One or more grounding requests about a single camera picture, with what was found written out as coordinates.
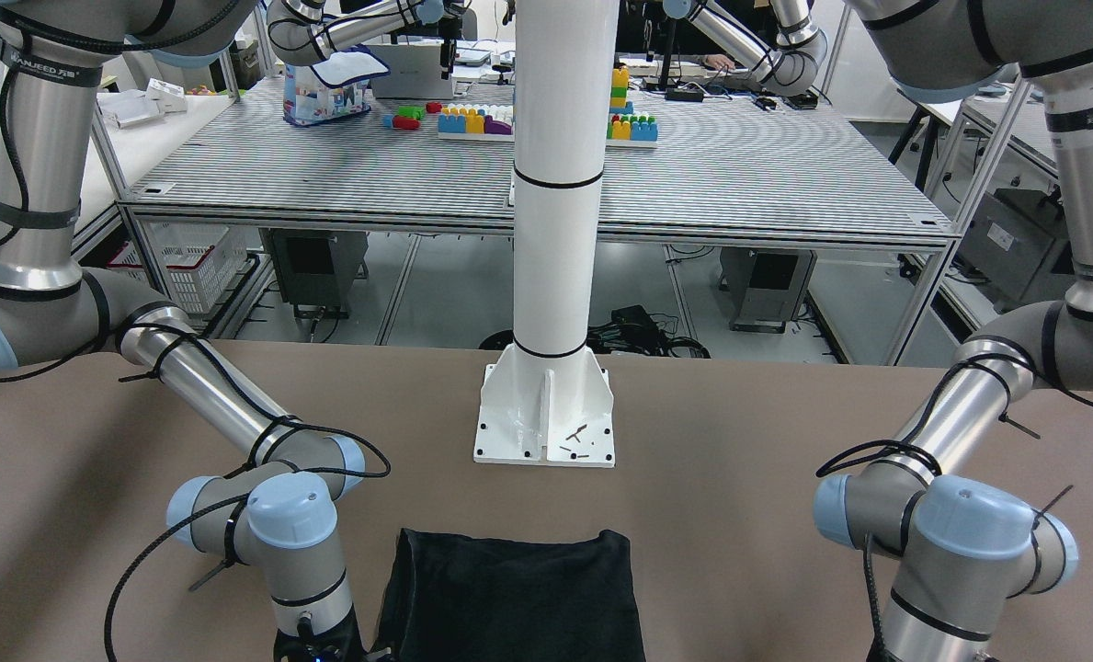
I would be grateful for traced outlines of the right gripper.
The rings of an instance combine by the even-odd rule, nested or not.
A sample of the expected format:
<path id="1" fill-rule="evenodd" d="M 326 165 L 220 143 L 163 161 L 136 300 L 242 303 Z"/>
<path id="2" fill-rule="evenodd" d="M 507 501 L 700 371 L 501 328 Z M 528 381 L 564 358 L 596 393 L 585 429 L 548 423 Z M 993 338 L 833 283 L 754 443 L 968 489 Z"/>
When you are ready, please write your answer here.
<path id="1" fill-rule="evenodd" d="M 327 633 L 316 633 L 312 613 L 303 612 L 297 629 L 297 636 L 277 633 L 274 661 L 362 661 L 365 657 L 355 611 Z"/>

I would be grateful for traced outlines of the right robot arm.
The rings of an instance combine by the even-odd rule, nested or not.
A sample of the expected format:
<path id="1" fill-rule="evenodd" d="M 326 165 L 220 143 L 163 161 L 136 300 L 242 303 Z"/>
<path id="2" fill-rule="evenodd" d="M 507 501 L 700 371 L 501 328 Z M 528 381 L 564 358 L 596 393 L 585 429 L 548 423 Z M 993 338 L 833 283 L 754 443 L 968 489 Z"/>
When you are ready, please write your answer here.
<path id="1" fill-rule="evenodd" d="M 102 67 L 129 49 L 226 49 L 252 1 L 0 1 L 0 382 L 114 351 L 168 386 L 246 452 L 193 478 L 168 536 L 265 574 L 274 657 L 365 657 L 336 501 L 366 474 L 359 437 L 303 423 L 193 334 L 142 282 L 71 251 Z"/>

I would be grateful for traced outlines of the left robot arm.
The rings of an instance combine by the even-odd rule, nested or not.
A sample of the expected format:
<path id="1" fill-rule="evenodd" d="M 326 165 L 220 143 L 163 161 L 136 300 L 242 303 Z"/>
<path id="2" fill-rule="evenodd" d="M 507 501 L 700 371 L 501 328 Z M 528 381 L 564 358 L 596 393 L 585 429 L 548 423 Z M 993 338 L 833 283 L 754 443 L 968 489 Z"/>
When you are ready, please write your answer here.
<path id="1" fill-rule="evenodd" d="M 1063 298 L 984 326 L 902 432 L 818 470 L 819 532 L 862 553 L 867 657 L 987 661 L 1006 603 L 1063 584 L 1078 561 L 1061 520 L 966 463 L 1034 390 L 1093 393 L 1093 1 L 854 1 L 853 11 L 917 99 L 957 99 L 1015 64 L 1042 91 L 1063 194 Z"/>

